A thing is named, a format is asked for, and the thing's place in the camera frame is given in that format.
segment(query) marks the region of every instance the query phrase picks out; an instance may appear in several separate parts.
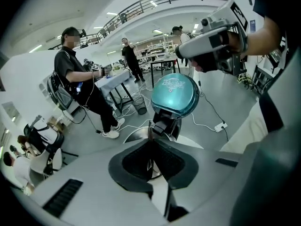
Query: man in black shirt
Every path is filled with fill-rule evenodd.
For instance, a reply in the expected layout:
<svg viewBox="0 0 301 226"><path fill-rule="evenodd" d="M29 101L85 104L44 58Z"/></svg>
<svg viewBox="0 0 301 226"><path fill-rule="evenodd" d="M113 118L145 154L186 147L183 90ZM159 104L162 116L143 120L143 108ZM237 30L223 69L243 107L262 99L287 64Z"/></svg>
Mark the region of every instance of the man in black shirt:
<svg viewBox="0 0 301 226"><path fill-rule="evenodd" d="M298 0L255 0L253 10L264 17L264 25L257 32L248 34L248 49L241 57L266 55L277 49L282 37L285 37L288 53L284 51L279 62L279 67L284 69L300 47L300 33L296 30L294 21L298 7ZM239 37L230 32L228 35L229 45L234 51L239 51ZM202 71L202 65L198 65L196 61L192 61L192 66L197 71ZM291 67L295 69L295 73L300 70L295 62ZM223 146L222 151L242 153L248 144L261 141L268 133L300 119L301 113L295 110L297 98L300 97L298 81L294 81L291 68L285 70L287 71L283 74L279 72L270 82L273 86L260 97L246 121Z"/></svg>
<svg viewBox="0 0 301 226"><path fill-rule="evenodd" d="M94 78L101 78L101 71L87 72L75 57L72 50L79 43L79 32L70 27L62 33L62 49L55 56L55 71L59 75L66 90L81 105L101 116L103 136L117 138L117 132L125 119L116 120L112 115L111 107L105 101L101 91L95 86Z"/></svg>
<svg viewBox="0 0 301 226"><path fill-rule="evenodd" d="M130 44L128 42L127 38L123 38L121 41L122 41L122 43L124 43L124 47L122 49L122 56L123 56L123 59L124 59L126 65L128 65L128 67L130 68L130 70L133 73L133 76L136 78L135 83L139 81L138 75L140 76L141 80L144 82L145 79L143 78L141 69L138 64L138 60L134 53L135 46Z"/></svg>

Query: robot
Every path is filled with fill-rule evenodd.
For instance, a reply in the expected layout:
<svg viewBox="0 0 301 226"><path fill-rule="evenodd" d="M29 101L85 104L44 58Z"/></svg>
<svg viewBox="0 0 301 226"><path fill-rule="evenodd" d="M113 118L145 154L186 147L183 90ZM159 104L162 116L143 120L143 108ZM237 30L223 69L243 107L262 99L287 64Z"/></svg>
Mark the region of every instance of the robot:
<svg viewBox="0 0 301 226"><path fill-rule="evenodd" d="M206 71L241 73L237 55L220 43L219 36L236 30L245 49L243 18L234 1L229 1L210 14L207 22L203 20L204 30L207 26L208 30L180 45L177 54L211 58ZM298 54L283 75L300 61ZM287 179L298 177L295 170L301 161L300 127L269 133L261 142L248 145L243 154L179 144L175 140L181 119L195 109L198 98L198 87L189 77L163 77L151 97L154 125L148 127L146 137L81 156L42 182L30 198L16 196L39 222L48 225L252 224L264 206L287 186ZM163 214L151 201L154 190L149 183L153 167L150 161L155 162L168 183ZM277 208L283 202L273 201L272 206Z"/></svg>

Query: railing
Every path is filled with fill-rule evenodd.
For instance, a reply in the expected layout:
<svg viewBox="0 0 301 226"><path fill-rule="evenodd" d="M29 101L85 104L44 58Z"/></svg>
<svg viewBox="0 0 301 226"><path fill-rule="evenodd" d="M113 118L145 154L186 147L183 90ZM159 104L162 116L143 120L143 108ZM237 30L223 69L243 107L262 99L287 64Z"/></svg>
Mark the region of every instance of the railing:
<svg viewBox="0 0 301 226"><path fill-rule="evenodd" d="M103 28L99 32L89 34L85 37L80 38L80 45L75 49L86 47L90 44L100 43L108 34L113 32L118 27L122 26L122 24L126 23L127 21L133 19L134 17L139 16L142 13L149 12L152 9L156 9L156 7L161 4L171 4L175 1L179 0L140 0L138 2L135 2L119 12L116 16L114 16L109 22L107 22L105 26L103 26ZM60 49L61 47L61 45L57 45L50 49Z"/></svg>

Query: power strip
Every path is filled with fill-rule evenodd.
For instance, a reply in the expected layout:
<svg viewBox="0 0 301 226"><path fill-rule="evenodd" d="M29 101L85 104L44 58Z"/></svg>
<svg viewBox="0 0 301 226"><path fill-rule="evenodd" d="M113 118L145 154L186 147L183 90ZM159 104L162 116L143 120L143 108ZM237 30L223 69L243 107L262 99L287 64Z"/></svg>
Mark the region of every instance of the power strip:
<svg viewBox="0 0 301 226"><path fill-rule="evenodd" d="M221 130L224 130L224 128L227 128L227 124L226 123L221 123L221 124L218 124L217 126L214 127L215 131L216 132L220 132Z"/></svg>

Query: black pants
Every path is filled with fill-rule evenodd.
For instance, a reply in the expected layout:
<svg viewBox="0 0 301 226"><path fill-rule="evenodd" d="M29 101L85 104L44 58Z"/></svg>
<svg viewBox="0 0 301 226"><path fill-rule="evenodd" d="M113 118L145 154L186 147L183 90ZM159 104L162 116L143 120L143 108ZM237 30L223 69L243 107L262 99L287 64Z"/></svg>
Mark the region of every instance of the black pants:
<svg viewBox="0 0 301 226"><path fill-rule="evenodd" d="M141 69L140 69L139 64L138 64L138 60L136 60L136 61L127 61L127 64L128 64L128 67L130 68L130 70L132 71L133 76L136 79L138 79L139 77L143 78Z"/></svg>
<svg viewBox="0 0 301 226"><path fill-rule="evenodd" d="M90 93L82 95L79 94L74 98L80 105L84 106ZM87 107L90 111L100 115L100 119L103 124L103 131L105 133L108 133L111 130L111 126L117 126L118 122L113 117L111 107L105 101L102 92L97 87L94 87L94 90L87 102Z"/></svg>
<svg viewBox="0 0 301 226"><path fill-rule="evenodd" d="M188 64L188 59L186 58L186 59L185 59L185 67L187 66L187 64Z"/></svg>

